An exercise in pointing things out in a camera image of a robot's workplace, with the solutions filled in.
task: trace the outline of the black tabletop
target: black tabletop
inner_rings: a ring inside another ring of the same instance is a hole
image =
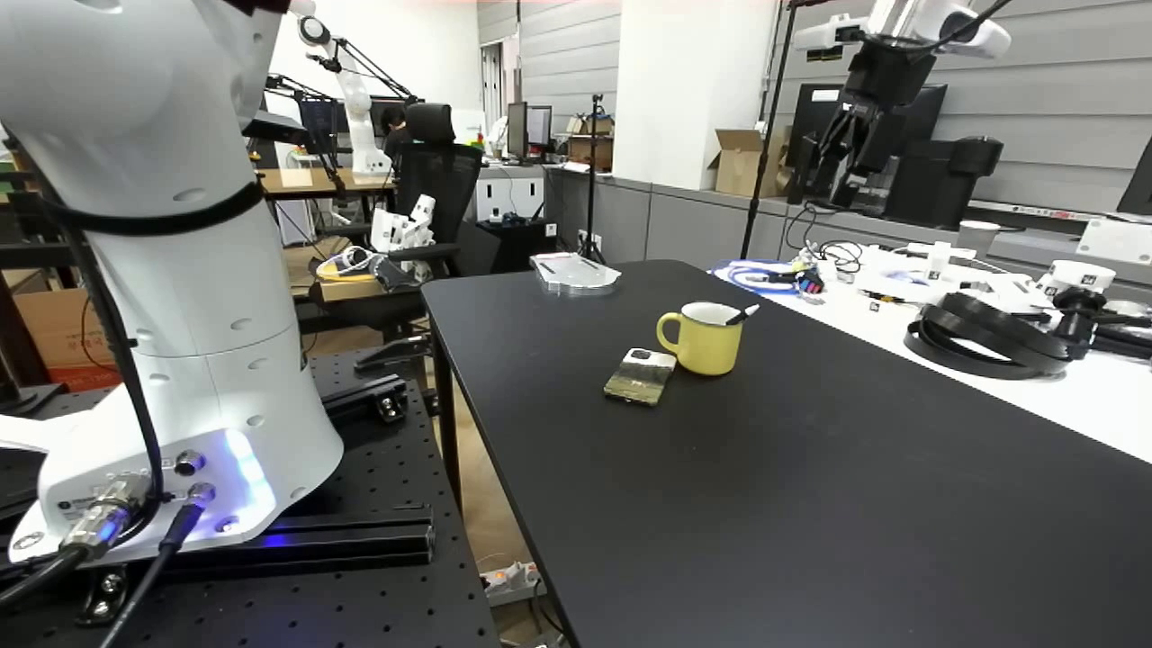
[[[747,299],[679,262],[423,297],[581,646],[1152,646],[1134,457],[770,303],[732,379],[606,400],[660,313]]]

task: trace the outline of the cardboard box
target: cardboard box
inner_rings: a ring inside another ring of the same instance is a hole
[[[720,156],[710,167],[715,168],[715,193],[752,197],[758,147],[763,147],[758,130],[715,130],[715,142],[720,142]],[[785,156],[785,133],[775,133],[768,147],[763,186],[758,186],[763,197],[785,193],[785,184],[777,181],[780,156]]]
[[[18,292],[14,306],[54,382],[105,388],[120,382],[114,355],[81,288]]]
[[[567,138],[567,162],[591,162],[591,138]],[[596,173],[612,173],[612,138],[596,138]]]

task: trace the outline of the desk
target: desk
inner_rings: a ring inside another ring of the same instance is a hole
[[[291,201],[291,197],[339,197],[339,193],[390,193],[392,192],[392,181],[372,181],[372,184],[360,184],[355,173],[348,168],[339,168],[339,181],[347,184],[347,192],[339,192],[325,168],[306,168],[303,173],[309,184],[296,184],[296,173],[261,173],[259,184],[261,184],[261,193],[275,197],[275,201]]]
[[[1152,467],[768,303],[732,379],[609,403],[679,262],[617,297],[423,288],[581,646],[1050,648],[1152,640]]]
[[[339,168],[342,192],[327,181],[325,168],[299,168],[306,184],[296,181],[296,173],[259,173],[261,193],[269,201],[317,201],[317,197],[360,197],[365,223],[372,223],[372,197],[390,197],[392,181],[355,181],[355,173]]]
[[[353,379],[355,355],[317,359],[319,391]],[[95,396],[54,400],[47,414],[89,406]],[[411,387],[407,424],[380,432],[372,419],[333,419],[342,436],[375,436],[348,445],[325,497],[355,502],[365,520],[423,507],[437,527],[432,567],[296,570],[282,576],[161,580],[121,646],[441,646],[493,648],[498,630],[470,567],[456,503],[441,481],[423,403]],[[5,646],[89,648],[102,630],[75,625],[80,599],[61,594],[0,615]]]

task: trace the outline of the blue light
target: blue light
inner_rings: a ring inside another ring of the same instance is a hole
[[[277,497],[255,462],[255,449],[243,432],[223,432],[227,455],[237,462],[237,477],[243,480],[243,497],[234,507],[231,532],[253,532],[261,520],[275,516]]]
[[[267,532],[261,546],[289,546],[289,532]]]

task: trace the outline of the office chair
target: office chair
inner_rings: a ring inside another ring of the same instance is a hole
[[[432,351],[427,335],[415,335],[415,322],[421,322],[423,299],[421,286],[407,282],[401,275],[401,262],[427,262],[432,279],[459,279],[459,223],[475,193],[475,178],[482,167],[482,156],[475,147],[456,145],[407,145],[397,157],[397,214],[411,214],[421,193],[437,197],[432,214],[432,233],[437,244],[427,247],[402,247],[390,251],[385,262],[377,262],[377,282],[390,288],[390,297],[377,299],[348,299],[348,303],[325,303],[325,292],[312,288],[312,299],[327,313],[327,322],[339,325],[367,325],[385,335],[385,351],[360,359],[360,373],[375,371],[397,371],[423,359]]]

